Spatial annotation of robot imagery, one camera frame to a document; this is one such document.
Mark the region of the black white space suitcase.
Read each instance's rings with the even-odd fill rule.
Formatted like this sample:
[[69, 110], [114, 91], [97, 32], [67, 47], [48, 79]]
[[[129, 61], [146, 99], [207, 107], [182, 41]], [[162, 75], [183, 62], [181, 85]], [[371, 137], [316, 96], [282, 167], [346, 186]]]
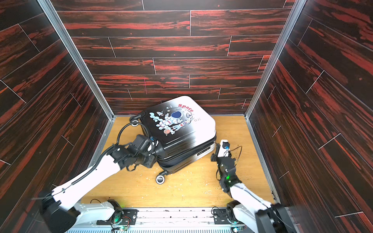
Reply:
[[147, 128], [145, 134], [157, 140], [154, 154], [163, 169], [156, 177], [157, 184], [216, 147], [215, 120], [189, 96], [149, 107], [131, 117], [130, 122], [142, 123]]

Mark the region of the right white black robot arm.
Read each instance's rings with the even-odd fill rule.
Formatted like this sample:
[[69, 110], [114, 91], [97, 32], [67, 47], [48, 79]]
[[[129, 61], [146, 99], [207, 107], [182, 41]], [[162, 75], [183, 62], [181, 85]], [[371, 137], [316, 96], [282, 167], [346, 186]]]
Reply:
[[219, 184], [233, 201], [227, 204], [226, 214], [230, 222], [241, 222], [254, 233], [295, 233], [285, 207], [271, 204], [249, 190], [236, 175], [236, 159], [215, 153], [211, 161], [216, 162]]

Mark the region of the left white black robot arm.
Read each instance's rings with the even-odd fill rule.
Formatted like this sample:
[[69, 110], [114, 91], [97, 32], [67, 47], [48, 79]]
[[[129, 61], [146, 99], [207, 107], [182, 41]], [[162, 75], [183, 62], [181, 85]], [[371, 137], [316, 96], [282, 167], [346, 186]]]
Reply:
[[156, 161], [154, 137], [137, 135], [134, 142], [118, 143], [107, 148], [97, 162], [75, 178], [54, 188], [41, 199], [40, 214], [52, 233], [64, 233], [75, 225], [108, 221], [122, 222], [123, 212], [114, 200], [97, 204], [81, 204], [81, 198], [101, 182], [130, 166], [152, 167]]

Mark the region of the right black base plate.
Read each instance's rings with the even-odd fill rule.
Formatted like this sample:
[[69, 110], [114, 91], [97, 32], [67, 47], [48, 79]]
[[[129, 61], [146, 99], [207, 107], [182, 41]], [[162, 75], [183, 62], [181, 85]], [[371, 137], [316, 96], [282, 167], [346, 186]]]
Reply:
[[213, 207], [211, 214], [214, 218], [215, 225], [230, 225], [232, 222], [228, 219], [228, 213], [226, 208]]

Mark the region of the aluminium front rail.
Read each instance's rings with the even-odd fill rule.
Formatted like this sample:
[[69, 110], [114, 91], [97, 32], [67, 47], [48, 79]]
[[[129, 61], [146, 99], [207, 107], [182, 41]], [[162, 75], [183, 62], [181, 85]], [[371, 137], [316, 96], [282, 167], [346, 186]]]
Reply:
[[245, 224], [215, 225], [212, 207], [138, 208], [135, 225], [99, 226], [97, 221], [72, 227], [70, 233], [254, 233]]

